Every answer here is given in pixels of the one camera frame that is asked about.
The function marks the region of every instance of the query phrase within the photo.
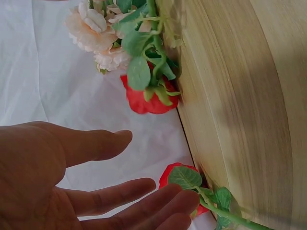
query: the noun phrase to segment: green leaf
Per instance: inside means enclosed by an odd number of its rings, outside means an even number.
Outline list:
[[[161,55],[157,54],[155,49],[148,49],[145,52],[145,55],[149,58],[161,58]],[[171,59],[167,58],[167,63],[170,67],[179,68],[179,64],[176,61],[172,61]]]
[[[154,96],[154,89],[146,89],[144,91],[144,99],[146,102],[149,102]]]
[[[229,212],[229,207],[233,198],[231,192],[226,187],[221,187],[215,191],[214,195],[216,198],[217,208]],[[232,221],[225,217],[218,216],[217,223],[218,226],[227,228]]]
[[[149,85],[151,73],[143,57],[134,57],[128,67],[128,85],[137,91],[144,91]]]
[[[108,73],[108,71],[107,71],[106,69],[100,69],[99,71],[100,71],[100,73],[102,73],[103,75],[105,75],[106,73]]]
[[[173,103],[169,99],[166,90],[163,87],[157,87],[154,89],[155,94],[157,94],[159,100],[166,106],[171,106]]]
[[[231,225],[231,223],[232,223],[231,220],[229,220],[225,217],[217,216],[217,226],[222,226],[222,228],[223,227],[228,228],[229,225]]]
[[[132,14],[129,14],[118,23],[112,25],[112,28],[114,30],[121,31],[124,35],[127,35],[138,27],[138,23],[135,22],[135,20],[140,17],[144,17],[146,14],[148,14],[148,7],[147,4],[144,4]]]
[[[201,190],[201,192],[202,192],[203,194],[205,194],[206,197],[208,197],[208,199],[209,199],[212,203],[214,203],[214,204],[217,203],[216,196],[214,195],[214,193],[213,193],[212,190],[210,190],[209,188],[200,188],[200,190]]]
[[[140,8],[146,3],[146,0],[132,0],[132,4],[136,6],[136,8]]]
[[[151,58],[149,59],[154,65],[158,65],[161,61],[161,58]],[[169,80],[174,80],[176,75],[172,72],[171,68],[169,67],[168,63],[164,63],[164,65],[160,68],[160,71],[167,77]]]
[[[178,184],[183,189],[193,189],[202,183],[201,175],[186,166],[176,166],[168,176],[169,184]]]
[[[90,4],[90,9],[94,9],[94,1],[93,0],[89,0],[89,4]]]
[[[231,192],[226,187],[222,187],[215,191],[215,197],[217,199],[217,207],[221,210],[229,211],[232,201]]]
[[[120,45],[118,42],[114,42],[112,47],[113,47],[113,48],[118,48],[118,47],[120,47],[120,46],[121,46],[121,45]]]
[[[132,0],[117,0],[116,4],[122,13],[128,13],[132,6]]]
[[[222,230],[222,229],[223,229],[222,223],[220,221],[217,221],[215,230]]]
[[[131,31],[122,40],[121,46],[131,56],[140,56],[145,46],[149,44],[152,35],[149,32]]]

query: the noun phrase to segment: palm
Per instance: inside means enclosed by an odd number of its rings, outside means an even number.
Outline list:
[[[55,187],[65,169],[120,154],[131,133],[81,132],[30,123],[0,129],[0,227],[16,230],[186,230],[198,206],[193,191],[169,185],[110,218],[105,214],[154,190],[144,178],[92,192]]]

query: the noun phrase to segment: green stem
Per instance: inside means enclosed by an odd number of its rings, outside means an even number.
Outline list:
[[[155,4],[155,0],[147,0],[147,5],[149,8],[149,15],[152,18],[156,18],[157,17],[157,11],[156,11],[156,4]],[[152,30],[154,31],[158,31],[158,27],[159,27],[159,22],[158,21],[151,21],[152,23]],[[159,69],[166,63],[166,53],[163,49],[162,46],[162,41],[161,38],[158,34],[154,34],[153,35],[153,43],[155,46],[155,49],[159,52],[159,54],[161,55],[161,61],[154,67],[153,69],[153,77],[151,78],[151,84],[155,85],[157,82],[157,74]]]
[[[270,229],[266,226],[263,226],[261,224],[257,224],[253,221],[244,219],[242,217],[236,216],[234,214],[231,214],[230,212],[227,211],[223,211],[220,210],[218,208],[216,208],[207,198],[207,196],[200,190],[199,187],[195,187],[195,189],[197,189],[198,193],[202,196],[202,198],[207,201],[208,203],[204,202],[201,200],[201,205],[204,206],[205,208],[209,209],[212,212],[215,212],[217,215],[221,216],[221,217],[225,217],[229,220],[231,220],[232,222],[245,226],[251,230],[274,230],[274,229]]]
[[[135,20],[136,23],[143,22],[143,21],[160,21],[160,17],[147,17],[147,18],[138,18]]]

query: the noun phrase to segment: white tablecloth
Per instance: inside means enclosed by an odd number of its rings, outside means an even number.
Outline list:
[[[72,44],[64,20],[77,2],[0,0],[0,125],[40,120],[80,130],[133,132],[120,156],[69,168],[59,184],[65,188],[90,191],[140,177],[158,182],[168,164],[192,164],[177,112],[132,112],[120,72],[97,73],[93,54]],[[190,229],[214,227],[207,213]]]

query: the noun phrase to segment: wood grain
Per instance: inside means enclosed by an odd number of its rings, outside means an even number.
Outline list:
[[[184,42],[179,113],[209,184],[247,218],[306,230],[307,1],[157,2]]]

